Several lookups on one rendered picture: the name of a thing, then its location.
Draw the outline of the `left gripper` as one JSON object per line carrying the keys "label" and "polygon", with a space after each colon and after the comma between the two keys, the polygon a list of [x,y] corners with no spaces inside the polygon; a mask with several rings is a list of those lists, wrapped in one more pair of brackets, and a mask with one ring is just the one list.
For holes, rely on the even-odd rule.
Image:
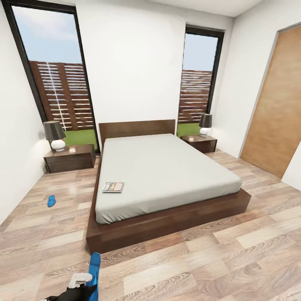
{"label": "left gripper", "polygon": [[64,292],[67,301],[88,301],[88,297],[95,291],[97,284],[89,287],[80,285],[80,287],[68,288]]}

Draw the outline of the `hardback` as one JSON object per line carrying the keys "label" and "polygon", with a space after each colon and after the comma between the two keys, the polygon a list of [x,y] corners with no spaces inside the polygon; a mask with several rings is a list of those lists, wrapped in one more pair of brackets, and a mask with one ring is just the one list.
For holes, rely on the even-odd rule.
{"label": "hardback", "polygon": [[121,193],[124,183],[122,182],[107,182],[102,189],[102,192]]}

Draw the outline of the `sandal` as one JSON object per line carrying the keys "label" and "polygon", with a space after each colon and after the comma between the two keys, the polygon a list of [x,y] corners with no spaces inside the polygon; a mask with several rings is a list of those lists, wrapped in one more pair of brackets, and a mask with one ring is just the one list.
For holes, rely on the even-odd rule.
{"label": "sandal", "polygon": [[89,272],[88,272],[92,275],[92,280],[90,282],[86,282],[84,285],[91,287],[91,286],[97,284],[97,288],[88,297],[88,301],[98,301],[98,296],[99,296],[98,279],[99,279],[100,263],[101,263],[100,254],[97,252],[93,253],[90,258]]}
{"label": "sandal", "polygon": [[54,198],[54,195],[50,196],[48,200],[48,207],[52,207],[55,204],[55,202],[56,200]]}

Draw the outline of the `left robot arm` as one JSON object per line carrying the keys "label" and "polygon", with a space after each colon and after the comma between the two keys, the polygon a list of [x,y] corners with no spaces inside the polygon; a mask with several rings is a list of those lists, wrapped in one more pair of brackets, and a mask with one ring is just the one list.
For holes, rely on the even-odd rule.
{"label": "left robot arm", "polygon": [[40,301],[88,301],[88,297],[95,291],[97,284],[89,287],[81,283],[90,282],[90,273],[75,273],[66,291],[59,296],[50,296]]}

